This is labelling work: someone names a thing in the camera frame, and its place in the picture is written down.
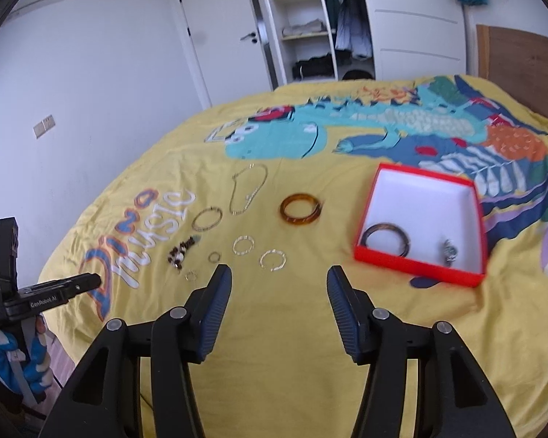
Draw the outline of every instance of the door handle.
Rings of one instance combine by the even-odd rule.
[[[255,38],[255,37],[256,37],[256,32],[252,31],[252,32],[247,33],[247,35],[244,36],[243,38],[240,38],[240,41],[244,41],[248,38]]]

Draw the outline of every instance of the bedspread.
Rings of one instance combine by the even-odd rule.
[[[481,286],[353,260],[379,162],[474,181],[490,253]],[[266,182],[247,211],[232,216],[232,176],[251,163],[267,166]],[[236,210],[262,179],[258,169],[237,178]],[[292,226],[278,215],[297,192],[322,201],[316,222]],[[197,273],[187,281],[167,255],[209,206],[224,217],[187,252],[183,271]],[[242,235],[255,247],[237,256],[232,243]],[[280,271],[260,267],[269,249],[286,253]],[[48,324],[78,361],[105,321],[154,320],[183,304],[208,282],[212,251],[231,266],[233,288],[213,353],[191,366],[208,438],[351,436],[367,368],[343,350],[326,292],[332,265],[405,322],[450,321],[520,438],[548,421],[548,119],[494,84],[468,76],[291,84],[192,117],[115,179],[53,252],[42,281],[96,272],[103,284],[49,311]],[[411,361],[403,437],[412,436],[415,377]],[[146,361],[141,393],[150,438]]]

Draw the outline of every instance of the blue and white glove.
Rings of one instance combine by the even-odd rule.
[[[34,394],[44,392],[53,382],[53,371],[50,368],[51,357],[47,353],[46,332],[47,328],[42,316],[37,316],[35,335],[28,351],[30,361],[23,368],[24,378]],[[23,395],[23,392],[10,366],[10,361],[24,361],[25,359],[24,353],[18,348],[15,337],[0,330],[0,381],[19,395]]]

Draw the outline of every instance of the silver bolt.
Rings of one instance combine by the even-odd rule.
[[[111,319],[106,324],[107,329],[110,331],[117,331],[122,327],[122,320],[121,319]]]
[[[373,310],[372,315],[375,319],[387,319],[390,317],[390,312],[383,308],[376,308]]]
[[[453,327],[446,321],[439,321],[437,323],[437,329],[443,334],[450,334],[453,332]]]
[[[172,319],[181,319],[187,315],[187,310],[183,307],[173,308],[170,312]]]

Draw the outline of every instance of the wooden headboard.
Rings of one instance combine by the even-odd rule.
[[[477,25],[479,77],[548,117],[548,38],[531,32]]]

